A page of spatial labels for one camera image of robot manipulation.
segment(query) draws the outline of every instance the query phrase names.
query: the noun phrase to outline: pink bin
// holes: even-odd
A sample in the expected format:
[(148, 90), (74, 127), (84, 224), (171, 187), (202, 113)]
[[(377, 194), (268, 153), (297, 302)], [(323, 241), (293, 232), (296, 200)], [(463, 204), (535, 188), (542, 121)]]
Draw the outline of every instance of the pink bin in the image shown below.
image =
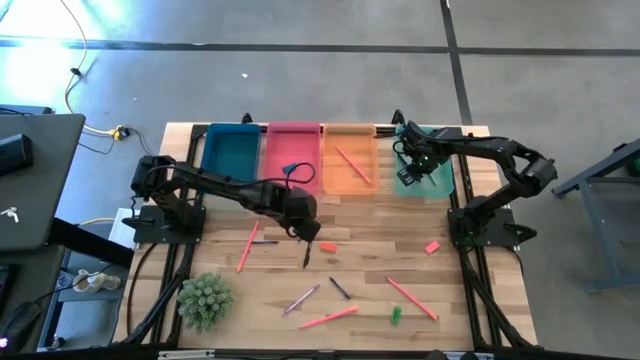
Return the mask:
[[(320, 123), (270, 123), (267, 128), (267, 149), (264, 155), (263, 179), (285, 178), (283, 168), (307, 162), (313, 165), (316, 176), (308, 184), (290, 183), (315, 194), (320, 183)], [(291, 179), (307, 180), (312, 171), (309, 166), (297, 167)]]

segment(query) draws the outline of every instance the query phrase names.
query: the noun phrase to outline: teal bin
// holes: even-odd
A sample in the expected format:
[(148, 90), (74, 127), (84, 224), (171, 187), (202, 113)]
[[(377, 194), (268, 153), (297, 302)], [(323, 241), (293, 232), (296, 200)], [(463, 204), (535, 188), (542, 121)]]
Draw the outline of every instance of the teal bin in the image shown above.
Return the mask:
[[(420, 128), (426, 133), (430, 133), (437, 129), (430, 126), (420, 126)], [(399, 134), (403, 130), (404, 126), (398, 126), (396, 128), (396, 134)], [(443, 165), (440, 165), (431, 173), (431, 176), (433, 176), (433, 179), (435, 180), (437, 185), (435, 185), (433, 181), (431, 181), (429, 176), (425, 175), (422, 177), (422, 179), (420, 179), (420, 182), (414, 182), (409, 186), (404, 186), (402, 181), (400, 181), (400, 179), (395, 176), (395, 174), (397, 174), (398, 171), (402, 170), (405, 166), (404, 163), (399, 159), (399, 156), (403, 155), (394, 155), (393, 190), (396, 194), (401, 196), (416, 196), (430, 199), (441, 199), (449, 197), (449, 194), (451, 194), (451, 192), (453, 191), (453, 167), (451, 165), (451, 159), (449, 159)], [(404, 159), (408, 164), (411, 163), (410, 158), (405, 156)]]
[(202, 156), (202, 168), (211, 173), (249, 182), (256, 179), (260, 156), (257, 124), (211, 124)]

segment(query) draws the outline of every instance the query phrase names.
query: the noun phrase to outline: pink eraser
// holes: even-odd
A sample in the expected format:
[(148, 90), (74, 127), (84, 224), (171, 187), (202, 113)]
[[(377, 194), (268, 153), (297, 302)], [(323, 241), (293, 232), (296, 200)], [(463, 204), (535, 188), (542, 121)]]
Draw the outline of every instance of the pink eraser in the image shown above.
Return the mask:
[(431, 254), (432, 252), (438, 250), (439, 247), (440, 244), (437, 241), (433, 241), (431, 244), (427, 245), (426, 248), (424, 248), (424, 252), (426, 252), (427, 254)]

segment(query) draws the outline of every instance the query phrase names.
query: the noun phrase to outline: pink marker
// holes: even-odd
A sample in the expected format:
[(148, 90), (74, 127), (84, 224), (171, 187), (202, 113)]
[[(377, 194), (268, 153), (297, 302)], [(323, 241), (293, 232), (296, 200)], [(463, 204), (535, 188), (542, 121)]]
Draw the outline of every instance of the pink marker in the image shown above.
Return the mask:
[(358, 173), (358, 175), (362, 176), (362, 178), (364, 179), (364, 181), (367, 182), (367, 184), (371, 185), (371, 180), (369, 179), (369, 177), (367, 175), (365, 175), (362, 172), (362, 170), (360, 170), (360, 168), (357, 167), (356, 164), (353, 161), (351, 161), (351, 159), (349, 159), (347, 154), (345, 154), (344, 151), (342, 151), (342, 149), (340, 149), (340, 147), (338, 147), (337, 145), (336, 145), (336, 150), (338, 150), (340, 155), (342, 155), (342, 157), (349, 163), (349, 165), (351, 165), (353, 170), (355, 170)]
[(357, 306), (352, 306), (352, 307), (348, 308), (347, 310), (341, 311), (339, 313), (331, 314), (331, 315), (325, 316), (325, 317), (323, 317), (321, 319), (311, 320), (308, 323), (302, 324), (302, 326), (300, 326), (298, 329), (304, 329), (304, 328), (308, 328), (310, 326), (322, 324), (323, 322), (327, 322), (329, 320), (333, 320), (333, 319), (339, 318), (341, 316), (344, 316), (344, 315), (347, 315), (347, 314), (350, 314), (350, 313), (356, 312), (356, 311), (358, 311), (358, 307)]
[(409, 292), (403, 288), (400, 287), (400, 285), (398, 285), (397, 282), (389, 279), (389, 277), (387, 277), (387, 281), (395, 286), (396, 289), (398, 289), (398, 291), (400, 291), (404, 296), (406, 296), (409, 300), (413, 301), (414, 304), (416, 304), (416, 306), (418, 306), (420, 309), (422, 309), (422, 311), (426, 312), (427, 315), (431, 316), (431, 318), (435, 321), (438, 321), (438, 315), (436, 315), (436, 313), (434, 313), (433, 311), (427, 309), (426, 306), (422, 305), (420, 303), (420, 301), (418, 301), (418, 299), (416, 299), (415, 297), (413, 297), (413, 295), (409, 294)]
[(287, 306), (287, 308), (284, 309), (284, 311), (282, 312), (282, 316), (292, 312), (293, 309), (295, 309), (298, 305), (302, 304), (302, 302), (306, 298), (311, 296), (311, 294), (313, 294), (316, 290), (318, 290), (319, 287), (320, 287), (320, 284), (316, 284), (316, 286), (312, 287), (309, 291), (307, 291), (304, 295), (302, 295), (298, 300), (294, 301), (291, 305)]
[(238, 264), (238, 271), (242, 271), (242, 267), (244, 266), (245, 260), (247, 260), (247, 255), (249, 255), (249, 250), (251, 249), (251, 243), (253, 243), (253, 238), (256, 237), (256, 233), (258, 232), (258, 225), (260, 225), (260, 220), (256, 221), (256, 224), (253, 226), (253, 231), (249, 236), (249, 241), (247, 241), (247, 247), (244, 248), (244, 253), (242, 254), (242, 258), (240, 259), (240, 264)]

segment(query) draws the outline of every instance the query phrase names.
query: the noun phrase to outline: blue bin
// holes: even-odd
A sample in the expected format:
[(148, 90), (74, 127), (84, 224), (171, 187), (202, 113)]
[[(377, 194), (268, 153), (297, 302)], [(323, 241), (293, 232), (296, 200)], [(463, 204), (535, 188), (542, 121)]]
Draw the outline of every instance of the blue bin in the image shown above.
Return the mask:
[(202, 156), (202, 168), (234, 180), (254, 181), (260, 156), (260, 126), (211, 124)]

